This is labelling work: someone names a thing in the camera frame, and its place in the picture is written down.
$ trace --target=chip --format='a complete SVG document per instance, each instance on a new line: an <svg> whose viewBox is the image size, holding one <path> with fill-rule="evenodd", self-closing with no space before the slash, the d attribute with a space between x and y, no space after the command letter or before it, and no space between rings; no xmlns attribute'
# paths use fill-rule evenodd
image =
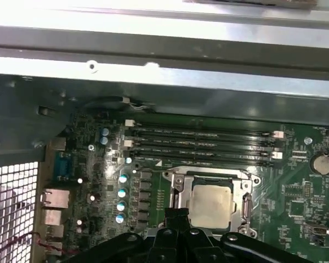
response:
<svg viewBox="0 0 329 263"><path fill-rule="evenodd" d="M231 189L227 186L195 185L189 204L189 218L195 227L226 229L234 211Z"/></svg>
<svg viewBox="0 0 329 263"><path fill-rule="evenodd" d="M108 192L112 192L114 190L114 186L113 185L108 185L106 190Z"/></svg>
<svg viewBox="0 0 329 263"><path fill-rule="evenodd" d="M304 202L291 201L290 203L290 216L302 217L305 210Z"/></svg>
<svg viewBox="0 0 329 263"><path fill-rule="evenodd" d="M113 228L108 228L108 229L107 229L107 235L108 235L109 237L114 237L114 236L116 235L116 230L113 229Z"/></svg>

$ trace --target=ram slot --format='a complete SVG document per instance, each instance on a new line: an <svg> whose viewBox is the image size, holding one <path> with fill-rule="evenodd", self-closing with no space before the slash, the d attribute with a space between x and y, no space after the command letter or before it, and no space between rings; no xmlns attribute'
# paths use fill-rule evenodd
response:
<svg viewBox="0 0 329 263"><path fill-rule="evenodd" d="M188 127L183 125L172 125L168 128L168 124L154 124L154 123L139 123L142 129L153 129L153 130L170 130L172 132L189 132L192 133L193 129L199 129L195 132L203 133L215 133L215 134L227 134L227 135L244 135L244 136L257 136L257 137L270 137L273 135L273 131L253 131L253 130L238 130L238 129L217 129L207 127Z"/></svg>
<svg viewBox="0 0 329 263"><path fill-rule="evenodd" d="M274 142L262 140L261 138L252 138L241 136L239 138L220 138L218 136L204 136L202 134L171 134L171 133L155 133L149 131L137 131L132 133L132 137L148 140L183 140L192 142L215 142L219 144L235 144L235 145L248 145L260 147L274 147Z"/></svg>
<svg viewBox="0 0 329 263"><path fill-rule="evenodd" d="M274 163L271 161L264 160L245 160L245 159L237 159L237 158L185 158L182 156L172 156L172 155L163 155L157 153L141 153L141 152L133 152L132 156L134 158L140 159L156 159L158 161L168 161L171 163L183 163L183 164L194 164L194 165L210 165L210 166L222 166L224 164L233 164L233 165L251 165L251 166L260 166L260 167L273 167Z"/></svg>
<svg viewBox="0 0 329 263"><path fill-rule="evenodd" d="M168 152L168 153L180 153L188 155L203 155L203 156L223 156L223 155L239 155L239 156L254 156L254 157L267 157L271 158L272 153L266 151L254 151L246 149L233 149L233 148L195 148L185 146L170 146L165 147L163 145L155 144L135 144L132 147L133 151L157 151L157 152Z"/></svg>
<svg viewBox="0 0 329 263"><path fill-rule="evenodd" d="M206 149L221 149L221 150L250 150L250 151L273 151L272 147L262 147L262 146L253 146L250 144L230 144L227 142L219 141L197 141L195 139L168 139L168 138L139 138L133 137L132 140L136 145L143 146L163 146L170 145L171 147L182 147L185 149L191 148L196 150L206 150Z"/></svg>

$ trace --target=ventilation grille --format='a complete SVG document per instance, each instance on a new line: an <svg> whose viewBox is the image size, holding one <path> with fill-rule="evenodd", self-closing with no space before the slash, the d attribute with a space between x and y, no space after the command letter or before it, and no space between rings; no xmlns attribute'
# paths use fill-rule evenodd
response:
<svg viewBox="0 0 329 263"><path fill-rule="evenodd" d="M0 167L0 249L33 230L38 162ZM30 262L32 237L0 253L0 263Z"/></svg>

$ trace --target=capacitor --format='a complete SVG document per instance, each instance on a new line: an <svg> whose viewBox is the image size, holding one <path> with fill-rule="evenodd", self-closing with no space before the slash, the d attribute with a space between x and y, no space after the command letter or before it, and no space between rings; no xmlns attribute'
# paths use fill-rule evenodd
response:
<svg viewBox="0 0 329 263"><path fill-rule="evenodd" d="M118 204L117 204L117 210L122 212L124 211L126 208L126 203L125 201L120 201Z"/></svg>
<svg viewBox="0 0 329 263"><path fill-rule="evenodd" d="M106 145L108 142L109 142L109 140L108 140L107 137L101 137L101 138L100 138L100 143L101 143L102 145Z"/></svg>
<svg viewBox="0 0 329 263"><path fill-rule="evenodd" d="M90 195L90 201L94 202L94 201L100 201L101 199L101 194L99 193L92 193Z"/></svg>
<svg viewBox="0 0 329 263"><path fill-rule="evenodd" d="M110 134L110 130L108 130L107 128L104 128L101 130L102 136L108 136L109 134Z"/></svg>
<svg viewBox="0 0 329 263"><path fill-rule="evenodd" d="M127 174L121 174L120 177L118 178L119 182L124 184L125 182L128 181L128 175Z"/></svg>
<svg viewBox="0 0 329 263"><path fill-rule="evenodd" d="M119 224L121 224L121 223L124 222L125 218L126 218L126 215L124 215L123 213L118 214L116 216L116 222L119 223Z"/></svg>
<svg viewBox="0 0 329 263"><path fill-rule="evenodd" d="M126 195L127 195L127 190L126 189L119 189L119 191L118 191L118 196L119 197L121 197L121 198L125 198L126 197Z"/></svg>
<svg viewBox="0 0 329 263"><path fill-rule="evenodd" d="M89 182L89 178L87 178L87 177L80 177L77 179L77 183L79 183L79 184L83 184L86 182Z"/></svg>
<svg viewBox="0 0 329 263"><path fill-rule="evenodd" d="M132 160L130 157L127 157L127 158L124 160L124 162L125 162L126 164L131 164L132 161L133 161L133 160Z"/></svg>
<svg viewBox="0 0 329 263"><path fill-rule="evenodd" d="M82 226L83 224L85 224L85 222L88 221L88 218L86 216L82 217L81 219L77 220L77 225L78 226Z"/></svg>

